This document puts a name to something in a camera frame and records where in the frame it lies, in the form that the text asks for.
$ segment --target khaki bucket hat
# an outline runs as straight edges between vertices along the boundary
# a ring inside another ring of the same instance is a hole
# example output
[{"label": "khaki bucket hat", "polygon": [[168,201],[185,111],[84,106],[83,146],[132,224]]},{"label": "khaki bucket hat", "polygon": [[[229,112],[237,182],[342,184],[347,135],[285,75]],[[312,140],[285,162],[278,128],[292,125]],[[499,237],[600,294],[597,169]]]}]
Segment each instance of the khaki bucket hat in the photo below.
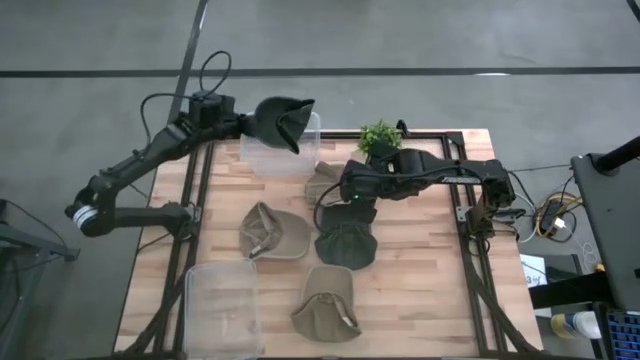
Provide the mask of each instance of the khaki bucket hat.
[{"label": "khaki bucket hat", "polygon": [[[315,174],[304,186],[304,198],[307,205],[314,206],[325,190],[340,181],[343,170],[344,165],[329,165],[324,161],[320,161],[316,166]],[[340,189],[336,188],[322,199],[322,204],[320,205],[326,206],[340,201],[342,201]]]},{"label": "khaki bucket hat", "polygon": [[296,331],[322,342],[344,342],[362,333],[353,312],[351,270],[318,265],[309,271],[302,290],[302,304],[291,314]]},{"label": "khaki bucket hat", "polygon": [[297,259],[307,252],[311,228],[298,215],[256,203],[240,225],[240,251],[249,259]]}]

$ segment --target wooden table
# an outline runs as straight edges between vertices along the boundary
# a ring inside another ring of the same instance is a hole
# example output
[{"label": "wooden table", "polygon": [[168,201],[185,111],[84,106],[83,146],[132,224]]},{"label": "wooden table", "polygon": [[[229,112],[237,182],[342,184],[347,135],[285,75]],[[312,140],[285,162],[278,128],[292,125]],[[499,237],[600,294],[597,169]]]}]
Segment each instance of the wooden table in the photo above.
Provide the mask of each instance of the wooden table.
[{"label": "wooden table", "polygon": [[[470,159],[495,157],[487,130],[463,130],[463,133]],[[405,140],[403,147],[442,156],[442,146],[437,141]],[[354,150],[353,140],[323,140],[320,157],[329,163],[344,163]],[[185,158],[158,169],[152,206],[179,200],[186,164]],[[241,257],[238,228],[258,200],[274,209],[306,214],[312,224],[312,211],[303,195],[307,179],[255,176],[246,163],[240,162],[237,141],[218,144],[209,178],[197,263]],[[466,203],[463,191],[461,195]],[[373,234],[379,242],[376,261],[354,272],[355,313],[362,335],[336,344],[312,342],[295,332],[289,314],[298,304],[307,271],[320,263],[312,244],[306,256],[297,261],[256,261],[264,356],[477,355],[448,187],[432,186],[420,196],[403,201],[382,200],[376,207],[378,215],[373,223]],[[161,228],[145,229],[141,244],[163,232]],[[137,257],[116,350],[133,342],[158,309],[170,243],[169,239],[163,240]],[[528,341],[541,349],[513,235],[499,233],[494,237],[489,258],[499,303]],[[483,317],[490,348],[495,349],[486,309]],[[167,336],[172,339],[171,330]]]}]

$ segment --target transparent plastic bin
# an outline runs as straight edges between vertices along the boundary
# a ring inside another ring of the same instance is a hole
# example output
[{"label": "transparent plastic bin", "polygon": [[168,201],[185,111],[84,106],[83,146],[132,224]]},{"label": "transparent plastic bin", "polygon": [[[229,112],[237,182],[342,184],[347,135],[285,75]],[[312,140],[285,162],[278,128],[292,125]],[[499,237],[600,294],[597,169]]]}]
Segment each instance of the transparent plastic bin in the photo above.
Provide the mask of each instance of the transparent plastic bin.
[{"label": "transparent plastic bin", "polygon": [[271,148],[260,140],[240,137],[240,160],[249,163],[257,175],[295,176],[312,175],[320,149],[320,116],[311,113],[307,128],[298,140],[300,154],[288,149]]},{"label": "transparent plastic bin", "polygon": [[258,274],[249,259],[192,267],[185,281],[184,346],[189,359],[255,359],[263,349]]}]

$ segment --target small succulent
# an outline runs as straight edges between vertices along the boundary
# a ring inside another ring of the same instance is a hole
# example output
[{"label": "small succulent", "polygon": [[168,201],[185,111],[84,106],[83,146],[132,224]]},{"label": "small succulent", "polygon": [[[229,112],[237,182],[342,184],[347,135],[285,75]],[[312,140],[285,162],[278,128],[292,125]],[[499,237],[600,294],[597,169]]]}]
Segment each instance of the small succulent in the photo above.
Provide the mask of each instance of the small succulent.
[{"label": "small succulent", "polygon": [[369,149],[376,141],[385,141],[391,146],[400,147],[402,135],[400,130],[386,124],[382,119],[375,125],[365,125],[360,128],[361,135],[358,149],[369,154]]}]

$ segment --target gray floor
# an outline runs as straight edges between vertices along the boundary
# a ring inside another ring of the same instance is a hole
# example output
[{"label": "gray floor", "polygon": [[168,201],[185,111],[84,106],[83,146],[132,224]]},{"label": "gray floor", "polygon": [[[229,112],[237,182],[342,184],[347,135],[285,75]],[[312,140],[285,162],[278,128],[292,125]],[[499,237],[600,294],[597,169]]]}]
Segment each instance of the gray floor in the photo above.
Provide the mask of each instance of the gray floor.
[{"label": "gray floor", "polygon": [[[0,0],[0,71],[178,69],[196,5]],[[211,0],[194,67],[219,48],[232,52],[235,68],[640,65],[640,24],[624,0]],[[21,358],[111,350],[140,231],[84,238],[62,210],[99,168],[143,145],[140,100],[175,84],[0,79],[0,197],[82,248],[77,262],[48,266]],[[489,128],[510,169],[568,163],[640,132],[640,75],[230,79],[220,92],[236,96],[239,111],[270,95],[313,97],[325,128],[380,118],[413,128]],[[166,122],[169,105],[149,104],[152,131]],[[555,169],[521,177],[538,199],[569,175]],[[151,176],[138,186],[149,191]],[[146,204],[129,190],[118,201]],[[593,241],[578,216],[577,237]],[[521,251],[570,254],[578,247],[534,239]],[[581,354],[579,346],[550,346]]]}]

